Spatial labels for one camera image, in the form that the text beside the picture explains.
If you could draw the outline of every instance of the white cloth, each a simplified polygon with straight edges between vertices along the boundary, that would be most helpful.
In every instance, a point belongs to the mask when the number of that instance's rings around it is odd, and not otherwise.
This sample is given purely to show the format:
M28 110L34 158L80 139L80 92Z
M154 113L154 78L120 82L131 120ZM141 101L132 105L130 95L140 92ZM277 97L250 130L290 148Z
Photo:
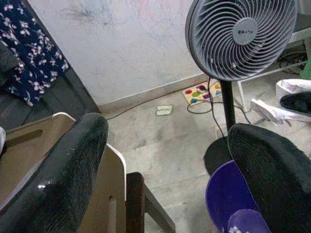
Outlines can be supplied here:
M284 79L276 83L277 103L280 106L280 100L283 96L299 93L302 91L311 91L311 80L303 79ZM267 120L276 125L283 124L284 120L297 120L311 122L310 114L301 114L290 111L283 107L274 107L266 104L262 100L251 100L251 109L262 115Z
M2 152L4 143L5 143L5 130L0 127L0 153Z

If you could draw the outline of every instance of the baseboard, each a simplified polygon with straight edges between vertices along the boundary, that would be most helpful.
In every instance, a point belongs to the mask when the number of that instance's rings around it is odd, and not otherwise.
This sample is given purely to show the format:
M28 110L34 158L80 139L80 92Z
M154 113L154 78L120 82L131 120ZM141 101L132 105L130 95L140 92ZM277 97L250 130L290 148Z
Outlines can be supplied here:
M137 93L132 96L99 105L98 108L104 114L113 113L115 111L118 111L119 109L130 107L148 100L152 100L157 97L180 91L187 87L202 83L206 80L208 80L208 76L204 73L201 73L162 86L157 86L155 88Z

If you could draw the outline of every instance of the puzzle mat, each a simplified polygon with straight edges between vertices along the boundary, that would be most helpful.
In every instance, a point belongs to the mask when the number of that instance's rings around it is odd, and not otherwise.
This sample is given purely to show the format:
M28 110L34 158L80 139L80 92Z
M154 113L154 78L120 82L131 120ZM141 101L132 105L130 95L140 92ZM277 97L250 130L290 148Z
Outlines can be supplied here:
M202 103L202 101L199 100L209 100L207 85L208 81L205 81L204 83L183 90L182 93L188 104L193 103L192 105L196 105ZM222 94L220 84L217 80L211 80L209 91L211 92L213 98L220 96Z

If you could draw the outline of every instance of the marble floor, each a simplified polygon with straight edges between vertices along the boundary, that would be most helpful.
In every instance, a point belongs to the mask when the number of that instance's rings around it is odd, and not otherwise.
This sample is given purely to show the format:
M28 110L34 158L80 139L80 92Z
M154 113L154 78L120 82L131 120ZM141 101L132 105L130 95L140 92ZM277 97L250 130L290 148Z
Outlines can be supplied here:
M249 108L252 98L276 105L275 83L280 79L295 78L283 72L243 83ZM233 85L236 104L240 96ZM173 105L169 116L156 116L158 105ZM210 108L208 103L193 107L193 111ZM117 114L105 115L107 118ZM311 124L294 122L275 126L263 121L254 111L246 113L252 123L272 130L292 140L308 156L311 155ZM225 129L223 106L215 105L215 115ZM246 123L236 110L237 122ZM124 156L127 172L139 171L152 193L176 224L177 233L217 233L205 206L205 188L209 175L203 156L208 146L219 137L212 114L194 115L187 112L181 92L166 95L140 105L109 121L115 135L114 145ZM146 215L146 233L163 232Z

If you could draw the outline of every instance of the black pole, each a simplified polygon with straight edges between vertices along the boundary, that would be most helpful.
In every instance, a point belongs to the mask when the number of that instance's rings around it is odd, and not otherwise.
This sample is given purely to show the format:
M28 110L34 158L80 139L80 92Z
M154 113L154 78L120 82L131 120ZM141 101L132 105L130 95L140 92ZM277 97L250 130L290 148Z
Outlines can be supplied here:
M235 113L233 103L232 84L227 81L220 81L222 87L222 96L225 110L225 120L227 124L227 131L235 124Z

